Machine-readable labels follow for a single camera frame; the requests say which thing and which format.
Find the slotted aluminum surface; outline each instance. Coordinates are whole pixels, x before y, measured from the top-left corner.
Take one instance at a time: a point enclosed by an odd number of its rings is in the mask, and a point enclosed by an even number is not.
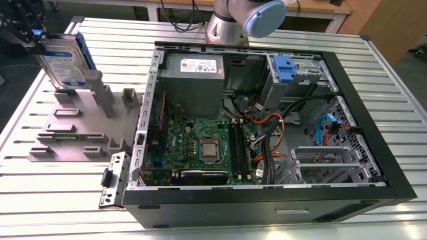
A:
[[[205,36],[202,30],[177,33],[167,23],[158,22],[86,18],[74,27],[83,34],[111,91],[134,88],[143,92],[154,41],[204,43]],[[276,31],[249,41],[250,46],[336,52],[417,199],[333,224],[143,230],[125,210],[97,208],[106,163],[26,160],[55,101],[41,71],[0,136],[0,236],[67,239],[78,234],[73,237],[121,240],[427,238],[425,112],[373,52],[374,47],[357,36],[294,31]]]

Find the sticker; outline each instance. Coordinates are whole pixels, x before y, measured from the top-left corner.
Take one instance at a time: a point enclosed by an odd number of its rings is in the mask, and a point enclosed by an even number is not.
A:
[[[54,78],[65,85],[82,86],[86,84],[83,74],[75,66],[73,55],[69,52],[46,51],[43,59],[47,62]]]
[[[262,175],[264,175],[264,171],[262,171],[262,170],[260,170],[260,169],[256,169],[254,176],[261,178],[261,177],[262,177]]]
[[[179,60],[179,71],[187,73],[216,73],[216,61],[183,58]]]
[[[260,105],[258,103],[254,104],[254,107],[257,108],[257,110],[262,110],[262,105]]]

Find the wooden cabinet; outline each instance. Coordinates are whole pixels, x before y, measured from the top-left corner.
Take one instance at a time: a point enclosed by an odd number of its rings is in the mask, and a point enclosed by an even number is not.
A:
[[[366,35],[390,65],[427,31],[427,0],[345,0],[352,8],[338,34]]]

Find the ram slot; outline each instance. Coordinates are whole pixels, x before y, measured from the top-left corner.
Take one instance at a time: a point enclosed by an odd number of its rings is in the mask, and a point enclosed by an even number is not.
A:
[[[230,170],[232,176],[237,177],[238,171],[238,148],[237,148],[237,134],[236,134],[236,123],[229,122],[228,124],[228,144],[230,153]]]
[[[241,123],[228,124],[228,141],[230,152],[232,175],[241,179],[249,174],[246,142]]]
[[[242,132],[242,124],[236,124],[236,138],[237,138],[237,149],[238,149],[238,174],[246,176],[249,174],[248,166],[248,155],[246,155],[246,138]]]

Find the black computer case frame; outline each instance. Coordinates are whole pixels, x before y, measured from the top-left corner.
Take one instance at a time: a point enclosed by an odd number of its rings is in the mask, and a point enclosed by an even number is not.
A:
[[[190,46],[201,51],[209,44],[155,42],[167,52],[189,52]],[[230,47],[244,52],[277,50],[265,47]],[[282,49],[321,55],[329,73],[336,81],[349,112],[360,126],[360,134],[380,168],[382,187],[318,187],[318,188],[264,188],[214,190],[125,190],[121,205],[145,228],[199,227],[229,225],[269,225],[306,222],[338,222],[380,206],[402,203],[413,198],[406,177],[384,141],[364,103],[333,52]],[[301,210],[314,211],[317,217],[306,221],[298,216]]]

